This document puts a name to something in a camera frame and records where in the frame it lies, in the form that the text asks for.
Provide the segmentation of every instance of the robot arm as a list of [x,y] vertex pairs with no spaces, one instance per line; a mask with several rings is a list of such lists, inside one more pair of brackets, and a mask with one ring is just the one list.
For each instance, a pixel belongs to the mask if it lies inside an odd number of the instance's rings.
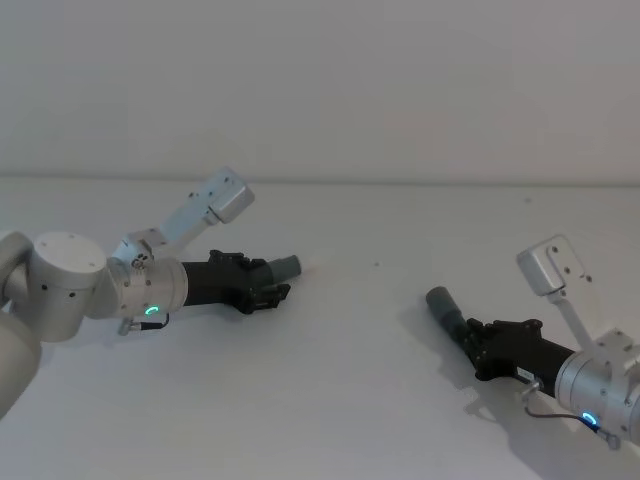
[[578,415],[589,412],[612,435],[640,444],[640,345],[602,320],[593,279],[564,236],[525,250],[517,260],[533,291],[558,307],[582,348],[559,372],[558,402]]
[[207,227],[234,220],[254,200],[225,168],[189,196],[159,228],[131,233],[109,259],[80,235],[46,233],[31,242],[0,233],[0,418],[37,372],[40,342],[76,335],[82,319],[123,318],[121,334],[158,328],[137,316],[169,314],[186,305],[225,303],[242,313],[276,308],[289,292],[280,284],[300,274],[293,256],[266,262],[213,251],[208,262],[175,258]]
[[464,320],[449,292],[437,287],[427,304],[462,348],[481,381],[512,377],[555,397],[613,449],[640,445],[640,346],[598,314],[593,278],[563,236],[517,257],[533,291],[556,305],[582,350],[542,338],[542,322]]

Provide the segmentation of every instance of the white tabletop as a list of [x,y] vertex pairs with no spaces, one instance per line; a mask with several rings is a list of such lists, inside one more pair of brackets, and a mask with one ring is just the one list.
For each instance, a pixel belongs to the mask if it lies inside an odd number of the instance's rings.
[[[0,225],[68,230],[111,252],[190,191],[167,182],[0,180]],[[184,309],[118,337],[85,320],[47,345],[0,424],[0,477],[47,480],[635,479],[572,423],[522,412],[508,379],[481,383],[427,314],[446,285],[467,316],[540,318],[575,347],[514,257],[565,233],[605,314],[640,338],[640,190],[254,185],[256,203],[188,256],[296,253],[289,298],[248,318]],[[536,402],[539,410],[549,407]]]

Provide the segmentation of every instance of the cable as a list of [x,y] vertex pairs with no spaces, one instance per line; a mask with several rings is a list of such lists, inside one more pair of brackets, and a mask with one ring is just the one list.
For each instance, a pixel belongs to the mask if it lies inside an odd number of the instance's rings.
[[140,330],[162,330],[164,327],[169,325],[169,314],[167,313],[167,318],[163,323],[156,322],[140,322]]
[[533,383],[529,385],[529,388],[527,388],[522,393],[522,404],[524,405],[524,411],[526,412],[527,415],[533,418],[551,418],[551,419],[568,418],[569,420],[578,420],[580,423],[582,423],[585,427],[587,427],[592,432],[598,433],[598,430],[600,430],[600,427],[598,425],[594,425],[590,423],[588,420],[582,417],[579,417],[577,415],[571,415],[568,413],[534,413],[532,412],[529,409],[529,399],[534,393],[540,391],[541,387],[542,387],[542,384],[540,383],[540,380],[536,379]]
[[581,423],[589,427],[591,430],[594,429],[594,426],[588,423],[587,420],[585,420],[582,417],[578,417],[577,415],[570,415],[568,413],[549,413],[549,414],[533,413],[529,409],[529,405],[524,406],[524,411],[527,413],[527,415],[533,418],[568,418],[570,420],[579,420]]

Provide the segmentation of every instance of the blue led light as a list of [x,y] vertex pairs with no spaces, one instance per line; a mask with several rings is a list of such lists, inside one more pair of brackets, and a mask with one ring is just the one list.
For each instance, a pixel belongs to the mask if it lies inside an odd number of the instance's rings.
[[154,313],[158,313],[160,311],[160,307],[156,307],[155,305],[153,307],[149,307],[144,311],[145,315],[153,315]]
[[598,419],[596,418],[595,415],[593,415],[593,414],[591,414],[589,412],[584,412],[582,414],[582,418],[584,418],[587,422],[589,422],[594,427],[598,426]]

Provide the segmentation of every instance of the green led light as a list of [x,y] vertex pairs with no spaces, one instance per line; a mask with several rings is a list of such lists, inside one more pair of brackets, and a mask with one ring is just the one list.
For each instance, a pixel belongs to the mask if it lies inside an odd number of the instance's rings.
[[153,307],[149,307],[144,311],[145,315],[153,315],[154,313],[158,313],[160,311],[160,307],[156,307],[155,305]]

